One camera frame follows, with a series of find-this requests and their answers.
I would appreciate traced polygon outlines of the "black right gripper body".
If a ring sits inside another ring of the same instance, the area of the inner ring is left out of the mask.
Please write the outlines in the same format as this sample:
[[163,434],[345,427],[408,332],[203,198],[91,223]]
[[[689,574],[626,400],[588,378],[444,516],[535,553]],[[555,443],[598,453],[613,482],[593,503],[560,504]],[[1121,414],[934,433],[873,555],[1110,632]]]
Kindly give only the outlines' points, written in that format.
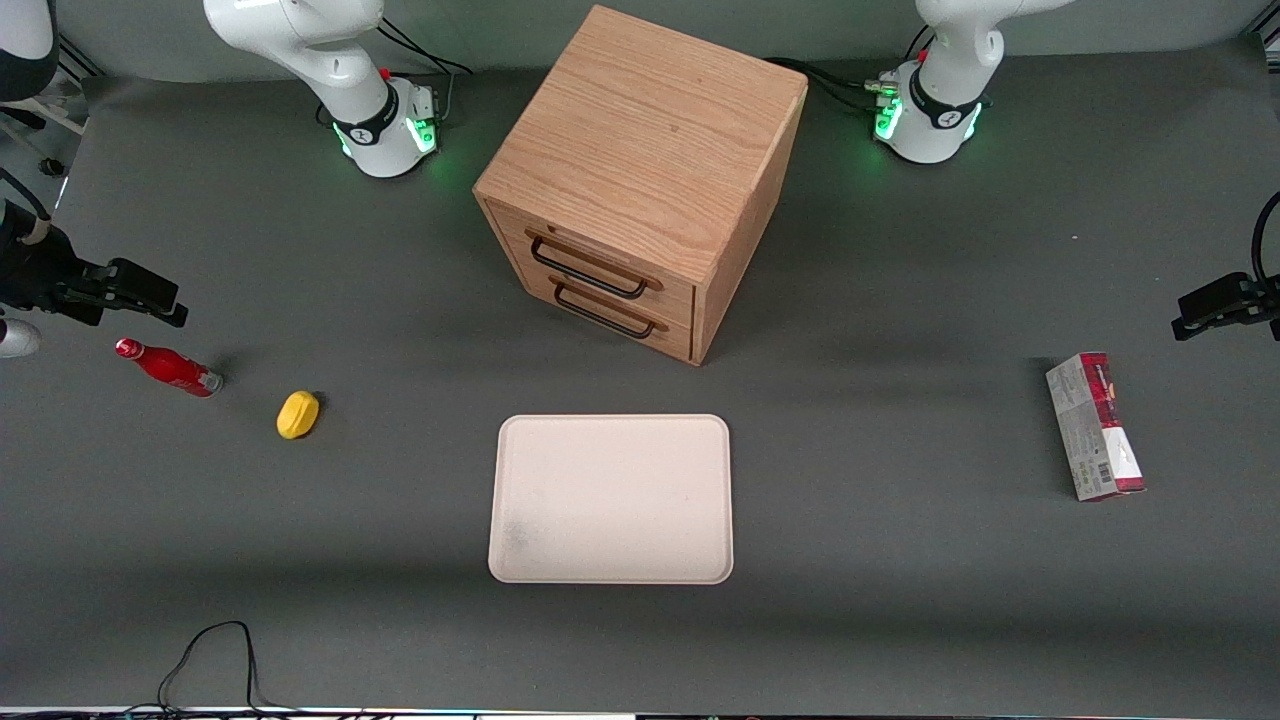
[[102,320],[102,268],[78,258],[52,227],[37,243],[22,241],[37,217],[5,200],[1,228],[1,302],[20,311],[59,314],[86,325]]

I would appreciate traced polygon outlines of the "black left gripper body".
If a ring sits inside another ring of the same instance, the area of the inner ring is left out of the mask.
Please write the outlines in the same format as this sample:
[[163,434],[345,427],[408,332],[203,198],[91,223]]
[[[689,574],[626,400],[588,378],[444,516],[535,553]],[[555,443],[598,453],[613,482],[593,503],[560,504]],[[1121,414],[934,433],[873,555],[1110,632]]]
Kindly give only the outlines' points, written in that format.
[[1240,282],[1240,291],[1243,296],[1249,297],[1245,309],[1242,310],[1240,323],[1243,325],[1266,323],[1272,338],[1279,342],[1279,275],[1263,279],[1247,277]]

